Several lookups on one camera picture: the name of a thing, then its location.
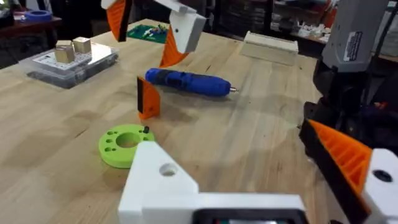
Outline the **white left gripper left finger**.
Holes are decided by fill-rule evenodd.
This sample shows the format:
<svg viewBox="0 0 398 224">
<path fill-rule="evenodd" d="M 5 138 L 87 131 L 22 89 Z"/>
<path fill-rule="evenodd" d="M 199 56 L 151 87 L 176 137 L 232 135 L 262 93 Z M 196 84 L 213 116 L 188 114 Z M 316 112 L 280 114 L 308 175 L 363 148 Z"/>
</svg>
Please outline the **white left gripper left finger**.
<svg viewBox="0 0 398 224">
<path fill-rule="evenodd" d="M 120 223 L 143 223 L 146 196 L 199 193 L 197 182 L 156 142 L 144 141 L 137 149 L 118 206 Z"/>
</svg>

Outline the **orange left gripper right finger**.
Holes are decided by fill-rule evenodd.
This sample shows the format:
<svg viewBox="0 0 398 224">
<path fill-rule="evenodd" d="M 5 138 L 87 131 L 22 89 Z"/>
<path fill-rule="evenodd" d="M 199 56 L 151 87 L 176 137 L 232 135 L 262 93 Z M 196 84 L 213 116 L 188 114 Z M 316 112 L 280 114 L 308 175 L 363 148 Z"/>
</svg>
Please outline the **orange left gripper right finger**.
<svg viewBox="0 0 398 224">
<path fill-rule="evenodd" d="M 341 207 L 347 223 L 397 223 L 397 155 L 312 119 L 299 138 Z"/>
</svg>

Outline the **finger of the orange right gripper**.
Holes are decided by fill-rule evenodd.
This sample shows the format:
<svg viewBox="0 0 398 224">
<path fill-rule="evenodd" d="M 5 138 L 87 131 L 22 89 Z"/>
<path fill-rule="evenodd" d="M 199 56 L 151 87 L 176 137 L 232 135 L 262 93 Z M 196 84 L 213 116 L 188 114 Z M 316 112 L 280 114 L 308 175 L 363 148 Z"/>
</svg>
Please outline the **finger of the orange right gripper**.
<svg viewBox="0 0 398 224">
<path fill-rule="evenodd" d="M 172 11 L 169 20 L 160 68 L 176 65 L 194 52 L 206 22 L 205 17 L 195 12 Z"/>
<path fill-rule="evenodd" d="M 118 42 L 125 42 L 133 0 L 101 0 L 109 28 Z"/>
</svg>

